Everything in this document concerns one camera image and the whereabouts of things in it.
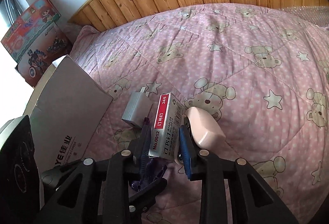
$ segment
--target bed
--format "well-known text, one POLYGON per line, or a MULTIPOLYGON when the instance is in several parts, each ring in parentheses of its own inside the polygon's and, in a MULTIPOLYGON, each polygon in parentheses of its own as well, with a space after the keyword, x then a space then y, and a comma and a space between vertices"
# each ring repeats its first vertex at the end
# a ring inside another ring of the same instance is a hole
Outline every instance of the bed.
MULTIPOLYGON (((133 91, 150 92, 151 121, 172 92, 221 126, 221 158, 245 158, 308 223, 329 193, 329 31, 275 8, 327 0, 152 1, 92 0, 72 19, 86 26, 71 57, 114 98, 85 156, 109 158, 138 137, 121 120, 133 91)), ((145 223, 198 223, 201 184, 176 163, 165 178, 145 223)))

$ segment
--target bubble wrap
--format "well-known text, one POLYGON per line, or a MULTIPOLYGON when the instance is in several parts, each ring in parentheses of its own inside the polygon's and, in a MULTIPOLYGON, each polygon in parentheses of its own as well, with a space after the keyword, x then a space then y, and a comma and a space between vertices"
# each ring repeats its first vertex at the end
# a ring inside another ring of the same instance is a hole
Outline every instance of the bubble wrap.
POLYGON ((329 7, 307 6, 282 8, 281 11, 292 13, 305 21, 321 27, 329 28, 329 7))

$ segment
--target white power adapter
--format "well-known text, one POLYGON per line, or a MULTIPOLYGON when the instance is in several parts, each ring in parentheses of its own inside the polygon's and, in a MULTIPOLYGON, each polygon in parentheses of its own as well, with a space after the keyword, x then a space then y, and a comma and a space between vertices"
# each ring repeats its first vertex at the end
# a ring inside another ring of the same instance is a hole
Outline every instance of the white power adapter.
POLYGON ((149 92, 145 92, 145 87, 140 92, 133 92, 122 115, 122 120, 134 128, 142 128, 144 118, 148 116, 152 101, 149 99, 149 92))

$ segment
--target pink plastic object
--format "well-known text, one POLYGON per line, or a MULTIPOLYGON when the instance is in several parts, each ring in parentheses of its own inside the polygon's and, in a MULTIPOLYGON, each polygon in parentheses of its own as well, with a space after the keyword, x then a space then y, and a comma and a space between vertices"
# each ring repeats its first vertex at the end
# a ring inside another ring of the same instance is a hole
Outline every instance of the pink plastic object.
POLYGON ((226 139, 216 120, 210 113, 197 107, 187 109, 185 114, 190 121, 195 143, 201 149, 216 153, 217 145, 226 139))

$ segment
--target red label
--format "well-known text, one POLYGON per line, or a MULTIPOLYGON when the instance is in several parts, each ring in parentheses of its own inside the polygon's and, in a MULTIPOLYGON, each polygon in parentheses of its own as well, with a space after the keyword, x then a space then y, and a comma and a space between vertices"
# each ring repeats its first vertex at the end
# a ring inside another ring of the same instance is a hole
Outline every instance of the red label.
POLYGON ((162 94, 159 101, 159 109, 157 118, 155 119, 154 129, 163 129, 165 122, 167 105, 168 105, 169 94, 162 94))

